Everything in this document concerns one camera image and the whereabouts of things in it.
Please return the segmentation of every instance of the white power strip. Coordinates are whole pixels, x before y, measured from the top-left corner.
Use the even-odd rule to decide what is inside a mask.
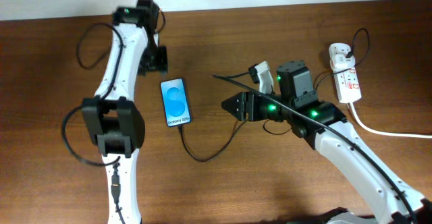
[[[329,47],[330,67],[333,73],[348,69],[346,72],[334,75],[337,97],[341,103],[352,103],[362,98],[356,68],[354,68],[356,59],[354,56],[346,58],[350,49],[349,45],[343,43],[334,43]]]
[[[381,132],[378,130],[371,129],[367,127],[363,122],[361,122],[360,118],[357,115],[356,109],[354,108],[354,103],[358,99],[362,98],[360,92],[360,83],[357,78],[357,71],[355,66],[355,58],[351,56],[351,58],[346,58],[346,55],[351,50],[349,45],[343,43],[334,43],[329,47],[330,53],[330,67],[333,70],[333,73],[337,73],[334,75],[335,84],[337,90],[337,97],[339,98],[339,102],[346,103],[347,107],[351,110],[355,120],[357,123],[365,130],[374,133],[380,134],[383,136],[398,136],[398,137],[412,137],[412,138],[426,138],[432,139],[430,135],[422,135],[422,134],[402,134],[402,133],[390,133],[390,132]]]

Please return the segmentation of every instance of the blue screen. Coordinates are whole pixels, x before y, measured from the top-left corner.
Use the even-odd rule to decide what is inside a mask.
[[[190,114],[183,80],[175,79],[162,82],[161,90],[168,126],[189,123]]]

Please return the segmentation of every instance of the green led indicator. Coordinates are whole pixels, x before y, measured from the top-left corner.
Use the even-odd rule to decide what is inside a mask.
[[[311,112],[310,112],[310,116],[311,116],[311,117],[316,117],[316,116],[318,116],[318,112],[316,112],[316,111],[311,111]]]
[[[274,110],[276,110],[276,105],[270,105],[270,106],[269,106],[269,110],[270,110],[270,111],[274,111]]]

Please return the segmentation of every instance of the wooden tabletop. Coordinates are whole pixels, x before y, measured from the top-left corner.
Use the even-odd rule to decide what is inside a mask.
[[[188,85],[190,148],[200,157],[211,155],[235,123],[221,101],[242,90],[212,74],[237,74],[264,60],[274,74],[278,65],[302,59],[315,78],[329,70],[329,45],[350,44],[361,27],[369,30],[372,48],[358,67],[360,118],[378,130],[431,133],[431,8],[432,0],[399,0],[167,13],[161,44],[167,46],[168,76]],[[78,66],[78,38],[91,23],[109,21],[95,16],[0,22],[0,223],[107,222],[105,171],[69,155],[60,124],[93,96],[105,70],[105,61],[90,71]],[[91,34],[83,60],[94,61],[110,38],[103,28]],[[363,35],[357,45],[361,55]],[[371,214],[327,159],[292,133],[266,133],[263,122],[248,122],[214,161],[193,161],[177,129],[166,126],[159,87],[166,79],[152,73],[136,81],[135,103],[146,122],[136,174],[143,223],[257,223],[339,206]],[[239,81],[256,86],[250,78]],[[322,84],[319,98],[335,103],[396,174],[432,198],[432,141],[364,131],[338,103],[333,80]],[[289,125],[268,126],[282,131]],[[81,115],[67,132],[79,153],[101,160]]]

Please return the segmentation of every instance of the power strip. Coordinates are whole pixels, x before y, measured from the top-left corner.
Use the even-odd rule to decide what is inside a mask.
[[[350,52],[350,45],[343,43],[334,43],[330,45],[330,67],[333,70],[337,98],[341,103],[353,103],[358,99],[362,98],[360,91],[360,83],[358,82],[356,68],[354,67],[356,59],[354,56],[346,58],[346,55]]]

